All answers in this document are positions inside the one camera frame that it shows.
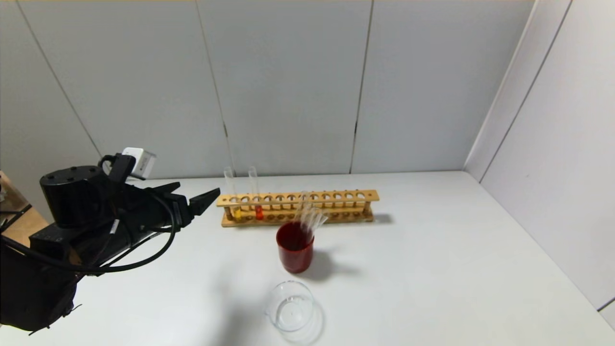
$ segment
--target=robotic arm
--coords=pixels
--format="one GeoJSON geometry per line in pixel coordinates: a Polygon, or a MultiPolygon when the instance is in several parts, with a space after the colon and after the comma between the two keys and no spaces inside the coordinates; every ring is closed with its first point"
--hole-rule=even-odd
{"type": "Polygon", "coordinates": [[[72,311],[84,275],[152,262],[170,247],[176,232],[220,195],[217,188],[188,202],[172,193],[179,182],[145,189],[127,185],[129,175],[145,169],[141,159],[105,156],[98,166],[71,167],[41,178],[55,223],[31,235],[30,248],[1,237],[0,323],[27,331],[48,328],[72,311]],[[104,161],[112,164],[109,174],[102,169],[104,161]],[[160,251],[133,264],[111,266],[160,233],[169,233],[160,251]]]}

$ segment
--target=wooden test tube rack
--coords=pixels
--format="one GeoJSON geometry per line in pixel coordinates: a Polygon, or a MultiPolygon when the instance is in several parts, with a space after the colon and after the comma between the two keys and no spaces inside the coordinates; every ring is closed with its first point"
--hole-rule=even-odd
{"type": "MultiPolygon", "coordinates": [[[[222,227],[281,225],[295,217],[300,192],[260,193],[259,201],[251,193],[220,195],[216,207],[224,208],[222,227]],[[256,220],[255,206],[262,206],[264,217],[256,220]],[[241,208],[241,220],[233,216],[233,209],[241,208]]],[[[326,223],[372,222],[371,202],[379,201],[376,190],[312,191],[309,202],[327,213],[326,223]]]]}

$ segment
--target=yellow liquid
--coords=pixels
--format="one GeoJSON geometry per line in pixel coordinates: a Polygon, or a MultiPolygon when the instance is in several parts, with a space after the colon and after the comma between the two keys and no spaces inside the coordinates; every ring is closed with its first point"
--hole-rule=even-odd
{"type": "Polygon", "coordinates": [[[233,217],[237,221],[241,221],[241,208],[235,208],[232,212],[233,217]]]}

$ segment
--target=glass test tube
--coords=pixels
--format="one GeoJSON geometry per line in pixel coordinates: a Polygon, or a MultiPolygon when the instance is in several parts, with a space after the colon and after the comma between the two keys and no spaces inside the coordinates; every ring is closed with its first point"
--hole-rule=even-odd
{"type": "MultiPolygon", "coordinates": [[[[229,194],[232,196],[231,202],[239,203],[239,197],[237,197],[237,191],[235,190],[235,181],[230,167],[224,169],[224,179],[226,180],[226,188],[229,190],[229,194]]],[[[232,207],[232,214],[235,220],[241,221],[241,207],[237,205],[232,207]]]]}
{"type": "MultiPolygon", "coordinates": [[[[248,169],[248,176],[250,177],[250,186],[252,188],[252,196],[254,201],[260,201],[261,197],[258,191],[258,175],[256,174],[256,167],[251,166],[248,169]]],[[[262,220],[264,218],[263,215],[263,206],[254,206],[254,211],[256,214],[257,220],[262,220]]]]}

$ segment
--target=white table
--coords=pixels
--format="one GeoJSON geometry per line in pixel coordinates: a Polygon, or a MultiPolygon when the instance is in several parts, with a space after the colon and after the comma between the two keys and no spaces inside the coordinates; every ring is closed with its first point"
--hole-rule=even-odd
{"type": "MultiPolygon", "coordinates": [[[[173,180],[152,180],[156,186],[173,180]]],[[[192,197],[223,179],[181,179],[192,197]]],[[[284,345],[264,293],[307,284],[322,306],[318,345],[615,345],[615,331],[517,222],[463,172],[265,177],[261,192],[378,190],[375,223],[326,225],[298,276],[275,228],[221,228],[212,207],[169,251],[129,272],[88,277],[49,330],[3,326],[5,345],[284,345]]],[[[248,182],[238,182],[239,191],[248,182]]],[[[144,258],[160,236],[127,256],[144,258]]]]}

